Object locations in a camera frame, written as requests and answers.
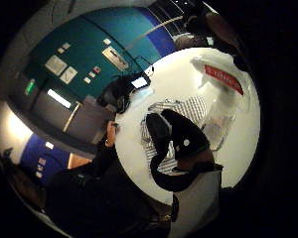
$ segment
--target fluorescent light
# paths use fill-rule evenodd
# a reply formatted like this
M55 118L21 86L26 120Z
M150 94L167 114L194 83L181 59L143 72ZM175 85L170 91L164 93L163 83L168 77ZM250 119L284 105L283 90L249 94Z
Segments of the fluorescent light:
M56 99L58 102L60 102L62 105L64 105L66 108L70 108L71 107L71 103L66 101L64 98L62 98L61 96L59 96L57 93L55 93L53 90L49 90L48 94L50 96L52 96L54 99Z
M48 147L49 149L53 149L53 147L54 147L54 145L52 144L52 143L50 143L50 142L47 142L46 143L46 147Z

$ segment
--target ceiling light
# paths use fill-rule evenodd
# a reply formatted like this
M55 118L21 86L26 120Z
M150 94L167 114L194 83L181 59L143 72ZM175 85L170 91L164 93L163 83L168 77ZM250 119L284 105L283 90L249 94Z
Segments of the ceiling light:
M60 102L62 105L64 105L66 108L71 107L71 103L59 96L57 93L55 93L53 90L49 90L48 94L52 96L54 99L56 99L58 102Z

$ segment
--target red sign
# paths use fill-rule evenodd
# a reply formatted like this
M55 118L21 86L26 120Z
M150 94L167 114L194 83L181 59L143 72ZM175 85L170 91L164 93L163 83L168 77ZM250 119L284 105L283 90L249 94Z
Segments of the red sign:
M216 67L205 65L205 68L206 68L206 73L208 75L218 79L219 81L223 82L225 85L232 87L241 95L244 94L239 81L235 77Z

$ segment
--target table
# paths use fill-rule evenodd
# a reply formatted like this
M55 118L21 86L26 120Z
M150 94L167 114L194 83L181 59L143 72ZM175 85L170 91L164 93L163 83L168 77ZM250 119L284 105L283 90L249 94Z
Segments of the table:
M149 176L149 168L141 145L140 122L147 108L166 98L185 101L193 95L204 97L207 111L220 91L206 83L203 87L203 74L196 70L191 59L199 56L217 57L234 68L230 55L215 49L187 49L173 53L154 63L155 71L150 77L149 88L136 92L131 104L123 114L117 114L116 122L120 131L116 138L116 151L121 165L132 181L146 194L165 204L172 204L172 192L158 186ZM247 73L249 82L249 111L236 111L235 120L221 147L215 153L216 162L223 165L223 186L234 186L246 172L253 155L260 130L260 109L256 89Z

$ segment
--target light switch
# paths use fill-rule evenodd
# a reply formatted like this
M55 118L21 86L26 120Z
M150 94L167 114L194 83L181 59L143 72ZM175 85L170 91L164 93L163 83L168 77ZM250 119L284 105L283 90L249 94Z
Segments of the light switch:
M110 45L110 44L111 44L111 41L110 41L110 39L109 39L109 38L107 38L107 39L103 40L103 42L104 42L105 44L107 44L107 45Z
M64 48L65 50L68 50L70 47L71 47L71 45L70 45L69 43L65 43L65 44L63 44L63 48Z
M89 76L90 76L90 77L96 77L96 74L94 74L93 72L90 72L90 73L89 73Z
M93 69L93 71L94 71L95 73L99 74L99 73L101 72L101 68L98 67L98 66L96 66L96 67Z
M73 67L69 67L61 76L61 81L69 84L72 79L77 75L77 71Z
M65 52L65 50L63 48L58 49L58 53L63 54L64 52Z
M90 79L89 79L88 77L86 77L86 78L84 79L84 82L90 84Z

